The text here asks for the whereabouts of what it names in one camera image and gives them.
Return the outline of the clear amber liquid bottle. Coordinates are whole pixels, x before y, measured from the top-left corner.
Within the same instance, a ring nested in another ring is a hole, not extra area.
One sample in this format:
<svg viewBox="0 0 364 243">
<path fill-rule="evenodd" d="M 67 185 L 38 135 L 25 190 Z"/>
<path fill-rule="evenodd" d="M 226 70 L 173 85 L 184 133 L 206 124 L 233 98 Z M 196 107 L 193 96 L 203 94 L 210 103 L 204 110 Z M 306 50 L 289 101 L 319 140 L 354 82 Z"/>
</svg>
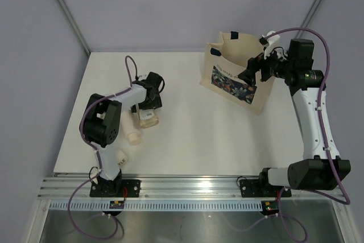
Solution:
<svg viewBox="0 0 364 243">
<path fill-rule="evenodd" d="M 141 129 L 147 129 L 149 127 L 156 126 L 159 123 L 159 118 L 156 115 L 155 109 L 143 110 L 140 107 L 137 107 L 137 115 L 139 127 Z"/>
</svg>

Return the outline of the beige canvas tote bag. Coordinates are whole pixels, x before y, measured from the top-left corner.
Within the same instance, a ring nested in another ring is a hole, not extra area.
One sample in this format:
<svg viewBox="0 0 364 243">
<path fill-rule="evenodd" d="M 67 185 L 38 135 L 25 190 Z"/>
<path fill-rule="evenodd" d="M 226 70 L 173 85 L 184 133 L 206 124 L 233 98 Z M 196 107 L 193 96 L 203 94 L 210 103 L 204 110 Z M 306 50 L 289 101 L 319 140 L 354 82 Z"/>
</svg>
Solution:
<svg viewBox="0 0 364 243">
<path fill-rule="evenodd" d="M 250 58 L 262 52 L 263 46 L 253 35 L 220 32 L 217 43 L 206 45 L 200 84 L 256 115 L 261 114 L 274 79 L 250 86 L 238 75 L 246 69 Z"/>
</svg>

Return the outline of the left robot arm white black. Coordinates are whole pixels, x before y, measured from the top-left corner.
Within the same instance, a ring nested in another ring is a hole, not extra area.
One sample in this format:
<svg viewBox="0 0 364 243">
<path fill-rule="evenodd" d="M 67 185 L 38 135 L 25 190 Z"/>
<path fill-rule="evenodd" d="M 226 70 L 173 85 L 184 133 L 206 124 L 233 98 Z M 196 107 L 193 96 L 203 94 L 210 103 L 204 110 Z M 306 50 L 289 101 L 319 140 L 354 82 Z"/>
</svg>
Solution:
<svg viewBox="0 0 364 243">
<path fill-rule="evenodd" d="M 98 169 L 89 174 L 90 197 L 137 197 L 140 182 L 124 180 L 121 163 L 124 154 L 114 145 L 122 129 L 129 144 L 140 142 L 140 132 L 134 126 L 133 114 L 139 118 L 139 126 L 148 128 L 158 124 L 155 110 L 162 107 L 161 92 L 164 79 L 150 72 L 143 80 L 135 79 L 126 90 L 111 96 L 90 96 L 80 122 L 84 142 L 96 153 Z"/>
</svg>

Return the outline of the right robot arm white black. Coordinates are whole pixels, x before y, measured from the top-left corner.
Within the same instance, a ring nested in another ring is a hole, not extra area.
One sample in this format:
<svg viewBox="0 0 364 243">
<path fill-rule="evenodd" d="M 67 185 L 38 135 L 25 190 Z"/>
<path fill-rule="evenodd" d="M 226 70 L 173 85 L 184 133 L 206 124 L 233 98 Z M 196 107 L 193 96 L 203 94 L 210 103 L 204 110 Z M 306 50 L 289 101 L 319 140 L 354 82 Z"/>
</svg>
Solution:
<svg viewBox="0 0 364 243">
<path fill-rule="evenodd" d="M 262 37 L 263 53 L 248 60 L 239 79 L 256 84 L 275 77 L 289 87 L 303 141 L 303 160 L 286 168 L 264 168 L 254 190 L 263 196 L 287 187 L 292 190 L 331 191 L 351 171 L 349 160 L 341 159 L 330 132 L 326 112 L 324 73 L 314 70 L 314 43 L 308 39 L 292 39 L 287 53 L 277 53 L 280 37 Z"/>
</svg>

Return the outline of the cream tube bottle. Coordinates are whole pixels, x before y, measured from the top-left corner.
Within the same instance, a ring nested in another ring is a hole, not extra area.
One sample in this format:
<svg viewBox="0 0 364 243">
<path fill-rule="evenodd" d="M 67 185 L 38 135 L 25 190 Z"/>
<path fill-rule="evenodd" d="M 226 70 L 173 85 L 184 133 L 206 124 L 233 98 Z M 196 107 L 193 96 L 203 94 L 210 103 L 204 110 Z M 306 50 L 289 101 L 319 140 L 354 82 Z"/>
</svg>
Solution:
<svg viewBox="0 0 364 243">
<path fill-rule="evenodd" d="M 140 131 L 134 126 L 131 112 L 124 111 L 121 113 L 121 126 L 130 145 L 135 146 L 141 143 L 142 137 Z"/>
</svg>

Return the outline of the cream bottle with lettering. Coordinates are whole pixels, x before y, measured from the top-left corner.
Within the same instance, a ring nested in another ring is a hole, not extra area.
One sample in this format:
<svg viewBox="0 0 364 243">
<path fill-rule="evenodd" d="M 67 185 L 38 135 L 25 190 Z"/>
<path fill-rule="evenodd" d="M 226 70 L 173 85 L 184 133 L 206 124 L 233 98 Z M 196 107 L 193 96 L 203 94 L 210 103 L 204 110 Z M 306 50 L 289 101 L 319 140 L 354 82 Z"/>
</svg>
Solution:
<svg viewBox="0 0 364 243">
<path fill-rule="evenodd" d="M 116 153 L 117 164 L 119 168 L 122 168 L 127 161 L 127 155 L 120 149 L 118 149 L 115 153 Z"/>
</svg>

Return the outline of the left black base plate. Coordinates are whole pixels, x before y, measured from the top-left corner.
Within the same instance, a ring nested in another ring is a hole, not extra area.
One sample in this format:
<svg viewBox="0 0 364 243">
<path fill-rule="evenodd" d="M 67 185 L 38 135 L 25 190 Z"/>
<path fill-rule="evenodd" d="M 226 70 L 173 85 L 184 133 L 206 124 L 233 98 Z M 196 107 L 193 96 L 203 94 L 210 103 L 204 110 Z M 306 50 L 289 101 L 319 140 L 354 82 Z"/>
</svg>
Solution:
<svg viewBox="0 0 364 243">
<path fill-rule="evenodd" d="M 123 179 L 120 185 L 112 181 L 92 182 L 90 197 L 139 197 L 140 183 L 138 179 Z"/>
</svg>

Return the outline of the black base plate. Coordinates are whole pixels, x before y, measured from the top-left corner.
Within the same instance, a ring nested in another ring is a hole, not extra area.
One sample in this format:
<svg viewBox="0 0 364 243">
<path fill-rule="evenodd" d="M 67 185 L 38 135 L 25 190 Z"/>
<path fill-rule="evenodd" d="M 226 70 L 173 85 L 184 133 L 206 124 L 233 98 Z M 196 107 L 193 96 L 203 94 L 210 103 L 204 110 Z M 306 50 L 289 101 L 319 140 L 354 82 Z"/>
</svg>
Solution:
<svg viewBox="0 0 364 243">
<path fill-rule="evenodd" d="M 246 178 L 244 176 L 237 177 L 237 186 L 241 192 L 241 197 L 269 197 L 278 198 L 282 187 L 271 186 L 270 184 L 262 184 L 259 179 Z"/>
<path fill-rule="evenodd" d="M 112 181 L 92 182 L 90 197 L 139 197 L 140 183 L 138 179 L 123 179 L 120 185 Z"/>
</svg>

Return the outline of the aluminium mounting rail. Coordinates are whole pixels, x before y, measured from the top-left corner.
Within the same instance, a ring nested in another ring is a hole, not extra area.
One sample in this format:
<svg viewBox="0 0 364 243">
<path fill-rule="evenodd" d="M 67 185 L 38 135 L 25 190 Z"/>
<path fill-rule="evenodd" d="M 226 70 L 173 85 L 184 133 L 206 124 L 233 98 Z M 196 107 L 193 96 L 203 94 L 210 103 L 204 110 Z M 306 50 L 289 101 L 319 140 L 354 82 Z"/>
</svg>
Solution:
<svg viewBox="0 0 364 243">
<path fill-rule="evenodd" d="M 140 181 L 140 199 L 239 199 L 241 191 L 234 176 L 127 176 Z M 66 199 L 88 177 L 57 176 L 44 178 L 38 198 Z"/>
</svg>

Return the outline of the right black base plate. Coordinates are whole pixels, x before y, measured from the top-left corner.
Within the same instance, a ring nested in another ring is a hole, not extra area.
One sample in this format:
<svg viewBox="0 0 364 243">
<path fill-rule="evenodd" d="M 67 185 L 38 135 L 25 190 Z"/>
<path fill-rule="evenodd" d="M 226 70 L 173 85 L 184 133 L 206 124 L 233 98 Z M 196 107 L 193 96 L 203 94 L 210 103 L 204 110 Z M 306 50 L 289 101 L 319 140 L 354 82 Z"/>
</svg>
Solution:
<svg viewBox="0 0 364 243">
<path fill-rule="evenodd" d="M 270 184 L 262 184 L 259 179 L 246 178 L 244 176 L 237 177 L 237 186 L 241 192 L 241 197 L 269 197 L 278 198 L 282 187 L 271 186 Z"/>
</svg>

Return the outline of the left aluminium frame post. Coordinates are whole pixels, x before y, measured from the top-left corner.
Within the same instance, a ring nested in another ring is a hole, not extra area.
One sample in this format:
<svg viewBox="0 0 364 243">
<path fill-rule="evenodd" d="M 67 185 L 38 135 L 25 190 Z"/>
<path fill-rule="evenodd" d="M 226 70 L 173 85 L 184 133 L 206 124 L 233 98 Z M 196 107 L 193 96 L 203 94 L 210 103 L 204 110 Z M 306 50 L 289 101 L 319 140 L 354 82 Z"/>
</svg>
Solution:
<svg viewBox="0 0 364 243">
<path fill-rule="evenodd" d="M 77 42 L 79 43 L 80 47 L 82 48 L 83 52 L 86 54 L 87 57 L 91 54 L 91 49 L 84 38 L 74 16 L 71 13 L 70 8 L 67 5 L 65 0 L 55 0 L 57 6 L 59 7 L 62 15 L 64 16 L 68 26 L 70 27 L 71 31 L 73 32 Z"/>
</svg>

